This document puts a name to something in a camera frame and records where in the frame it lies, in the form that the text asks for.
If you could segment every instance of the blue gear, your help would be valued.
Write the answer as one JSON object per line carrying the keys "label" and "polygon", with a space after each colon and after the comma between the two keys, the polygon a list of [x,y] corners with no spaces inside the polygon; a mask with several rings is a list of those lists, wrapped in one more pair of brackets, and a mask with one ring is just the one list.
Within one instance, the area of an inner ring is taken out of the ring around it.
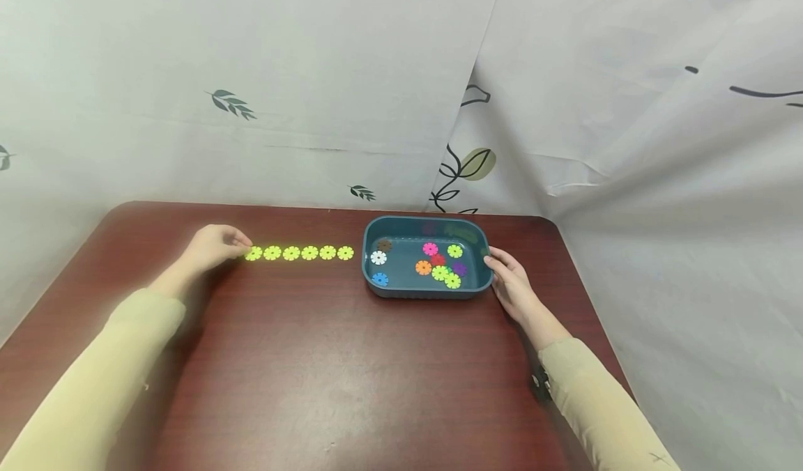
{"label": "blue gear", "polygon": [[388,276],[384,272],[377,272],[374,276],[371,276],[371,281],[375,282],[379,286],[387,286],[390,282]]}

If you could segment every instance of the white curtain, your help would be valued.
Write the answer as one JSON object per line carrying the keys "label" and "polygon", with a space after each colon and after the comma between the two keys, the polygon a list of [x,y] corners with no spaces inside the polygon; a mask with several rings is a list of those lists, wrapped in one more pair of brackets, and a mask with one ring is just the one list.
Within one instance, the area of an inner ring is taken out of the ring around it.
{"label": "white curtain", "polygon": [[132,199],[539,215],[683,470],[803,461],[803,0],[1,2],[0,339]]}

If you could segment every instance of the table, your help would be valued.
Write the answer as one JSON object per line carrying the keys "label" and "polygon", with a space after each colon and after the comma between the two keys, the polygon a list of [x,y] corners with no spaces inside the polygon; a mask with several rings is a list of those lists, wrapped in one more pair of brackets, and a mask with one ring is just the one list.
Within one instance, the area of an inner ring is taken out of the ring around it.
{"label": "table", "polygon": [[[110,212],[0,349],[0,455],[118,301],[195,229],[259,245],[352,245],[380,212],[126,203]],[[560,233],[547,219],[476,215],[566,328],[627,387]],[[350,261],[238,262],[208,293],[202,333],[155,368],[110,469],[588,470],[491,291],[383,300]]]}

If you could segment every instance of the sleeve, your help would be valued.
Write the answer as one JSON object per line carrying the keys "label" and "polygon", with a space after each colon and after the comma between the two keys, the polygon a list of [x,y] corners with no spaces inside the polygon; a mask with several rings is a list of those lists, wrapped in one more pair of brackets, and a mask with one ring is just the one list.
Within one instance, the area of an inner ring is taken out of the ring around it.
{"label": "sleeve", "polygon": [[70,365],[0,463],[0,471],[102,471],[144,380],[184,318],[174,298],[139,290]]}
{"label": "sleeve", "polygon": [[677,470],[628,393],[577,339],[538,353],[557,408],[597,471]]}

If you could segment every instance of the blue plastic tray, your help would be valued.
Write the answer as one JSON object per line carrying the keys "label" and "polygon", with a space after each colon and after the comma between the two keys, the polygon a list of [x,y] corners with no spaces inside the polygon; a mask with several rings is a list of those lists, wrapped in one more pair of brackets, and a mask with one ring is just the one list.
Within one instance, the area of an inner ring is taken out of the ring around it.
{"label": "blue plastic tray", "polygon": [[[432,275],[422,276],[416,271],[416,262],[430,260],[425,254],[425,243],[438,246],[438,253],[451,267],[455,262],[463,264],[465,276],[459,288],[451,290],[443,281]],[[459,258],[448,254],[450,245],[463,249]],[[377,265],[371,260],[376,251],[385,253],[387,261]],[[385,216],[373,219],[365,228],[362,242],[365,280],[374,293],[385,298],[471,298],[491,285],[493,276],[482,257],[488,254],[485,233],[473,222],[458,218],[397,217]],[[382,286],[374,277],[387,285]]]}

